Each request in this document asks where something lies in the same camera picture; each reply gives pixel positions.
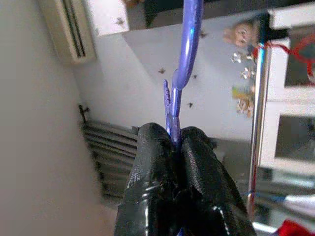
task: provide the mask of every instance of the red object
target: red object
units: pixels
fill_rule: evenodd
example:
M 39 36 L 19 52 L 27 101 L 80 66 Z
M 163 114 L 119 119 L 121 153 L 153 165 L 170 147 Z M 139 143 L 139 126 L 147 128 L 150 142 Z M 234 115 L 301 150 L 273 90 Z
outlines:
M 279 236 L 315 236 L 314 233 L 290 220 L 285 220 L 277 233 Z
M 309 59 L 309 58 L 306 58 L 306 57 L 300 55 L 300 51 L 311 43 L 315 43 L 315 33 L 310 34 L 310 35 L 306 36 L 305 38 L 303 38 L 298 43 L 298 45 L 293 49 L 289 49 L 285 45 L 282 45 L 282 44 L 273 44 L 273 43 L 269 43 L 269 42 L 265 43 L 265 45 L 261 48 L 264 48 L 264 49 L 267 47 L 282 48 L 289 55 L 294 55 L 300 62 L 305 63 L 307 65 L 307 74 L 310 76 L 313 76 L 312 64 L 315 63 L 315 58 Z M 255 48 L 252 54 L 253 54 L 254 58 L 257 58 L 258 48 Z

